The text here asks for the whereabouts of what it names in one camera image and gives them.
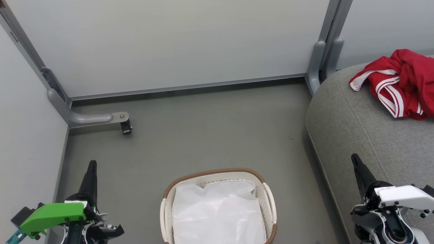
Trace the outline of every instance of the gray pipe bracket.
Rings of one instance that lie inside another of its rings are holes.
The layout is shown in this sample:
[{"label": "gray pipe bracket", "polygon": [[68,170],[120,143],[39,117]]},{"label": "gray pipe bracket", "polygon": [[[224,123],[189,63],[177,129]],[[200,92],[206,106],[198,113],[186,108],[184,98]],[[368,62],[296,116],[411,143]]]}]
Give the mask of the gray pipe bracket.
[{"label": "gray pipe bracket", "polygon": [[319,67],[321,65],[321,59],[324,54],[326,46],[325,41],[318,41],[313,46],[312,55],[310,57],[309,66],[306,72],[306,83],[309,87],[310,93],[315,95],[315,92],[319,88]]},{"label": "gray pipe bracket", "polygon": [[336,72],[336,67],[338,65],[339,56],[341,55],[342,47],[344,46],[344,40],[342,38],[336,38],[330,47],[329,56],[324,62],[324,66],[321,71],[321,78],[323,80],[330,77],[334,72]]},{"label": "gray pipe bracket", "polygon": [[57,112],[71,128],[85,127],[90,125],[105,125],[121,123],[124,135],[130,134],[132,127],[129,124],[129,114],[127,112],[115,112],[104,114],[79,114],[72,111],[55,89],[49,88],[47,96]]}]

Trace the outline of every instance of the gray metal bracket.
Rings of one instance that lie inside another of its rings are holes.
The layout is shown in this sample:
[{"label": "gray metal bracket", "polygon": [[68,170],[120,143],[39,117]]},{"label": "gray metal bracket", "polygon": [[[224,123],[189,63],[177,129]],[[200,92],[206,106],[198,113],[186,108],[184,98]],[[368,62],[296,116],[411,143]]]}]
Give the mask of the gray metal bracket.
[{"label": "gray metal bracket", "polygon": [[53,88],[49,88],[47,90],[47,96],[50,102],[71,128],[89,125],[127,123],[128,129],[124,130],[124,126],[122,126],[122,131],[124,132],[124,135],[131,133],[132,127],[129,125],[129,114],[127,112],[79,114],[72,111]]},{"label": "gray metal bracket", "polygon": [[312,55],[310,57],[309,66],[306,72],[306,82],[309,87],[310,93],[315,95],[316,90],[319,88],[319,67],[321,65],[321,59],[324,54],[324,48],[326,46],[325,41],[318,41],[313,46]]},{"label": "gray metal bracket", "polygon": [[338,65],[339,56],[341,55],[343,46],[344,40],[342,38],[333,40],[327,62],[324,63],[324,66],[321,70],[321,78],[323,80],[327,79],[327,77],[330,77],[334,72],[336,72],[336,66]]},{"label": "gray metal bracket", "polygon": [[345,20],[347,18],[348,12],[350,11],[350,7],[353,0],[340,0],[338,3],[338,7],[335,12],[335,16],[333,17],[332,24],[329,29],[329,33],[327,35],[326,47],[324,56],[321,60],[321,70],[324,69],[324,65],[329,61],[330,51],[332,46],[334,45],[334,40],[339,38],[342,28],[344,27]]},{"label": "gray metal bracket", "polygon": [[48,85],[55,89],[55,91],[59,94],[60,98],[64,102],[68,102],[68,96],[66,96],[66,93],[63,91],[62,87],[60,86],[59,82],[57,81],[56,77],[54,76],[53,72],[46,67],[43,67],[40,69],[42,76],[45,78],[45,80],[48,82]]},{"label": "gray metal bracket", "polygon": [[340,0],[329,1],[329,6],[325,12],[324,22],[322,23],[318,41],[326,41],[330,27],[332,26],[333,18],[335,17],[336,10],[338,9],[339,2]]}]

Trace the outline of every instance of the brown basket rim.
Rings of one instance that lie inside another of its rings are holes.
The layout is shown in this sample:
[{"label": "brown basket rim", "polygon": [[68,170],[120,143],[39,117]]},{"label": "brown basket rim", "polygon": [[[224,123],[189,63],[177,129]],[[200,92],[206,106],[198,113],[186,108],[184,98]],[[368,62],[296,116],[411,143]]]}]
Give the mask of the brown basket rim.
[{"label": "brown basket rim", "polygon": [[[220,174],[220,173],[231,173],[231,172],[246,172],[246,173],[250,173],[250,174],[256,176],[261,183],[265,183],[264,178],[260,174],[258,174],[258,172],[254,171],[252,169],[249,169],[249,168],[222,168],[222,169],[214,169],[214,170],[203,171],[203,172],[199,172],[199,173],[195,173],[195,174],[191,174],[191,175],[186,175],[186,176],[183,176],[183,177],[180,177],[180,178],[174,180],[166,188],[166,191],[164,192],[163,198],[167,199],[167,196],[169,195],[170,190],[176,184],[178,184],[181,181],[185,181],[185,180],[189,180],[189,179],[193,179],[193,178],[200,177],[200,176],[205,176],[205,175],[213,175],[213,174]],[[273,243],[274,237],[276,236],[276,232],[277,232],[277,224],[273,224],[273,229],[271,230],[270,238],[268,238],[268,240],[265,242],[265,244],[272,244]]]}]

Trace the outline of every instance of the black wheel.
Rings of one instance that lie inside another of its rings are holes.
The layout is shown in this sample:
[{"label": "black wheel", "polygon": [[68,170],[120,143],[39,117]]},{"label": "black wheel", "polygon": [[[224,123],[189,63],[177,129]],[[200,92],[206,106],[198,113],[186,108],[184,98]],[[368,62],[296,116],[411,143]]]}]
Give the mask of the black wheel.
[{"label": "black wheel", "polygon": [[133,129],[133,127],[130,124],[130,120],[121,122],[121,129],[122,129],[122,135],[131,134],[131,129]]}]

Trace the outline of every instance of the white wall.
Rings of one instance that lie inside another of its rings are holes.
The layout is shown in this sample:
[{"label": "white wall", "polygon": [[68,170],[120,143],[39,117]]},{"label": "white wall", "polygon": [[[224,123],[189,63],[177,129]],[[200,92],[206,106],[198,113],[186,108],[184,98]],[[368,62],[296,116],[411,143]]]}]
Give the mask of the white wall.
[{"label": "white wall", "polygon": [[[23,207],[51,203],[67,124],[48,101],[46,88],[0,26],[0,237],[17,231],[10,222]],[[23,244],[34,243],[30,239]]]},{"label": "white wall", "polygon": [[396,49],[434,54],[433,0],[353,0],[337,68],[372,62]]},{"label": "white wall", "polygon": [[7,0],[69,97],[300,74],[329,0]]}]

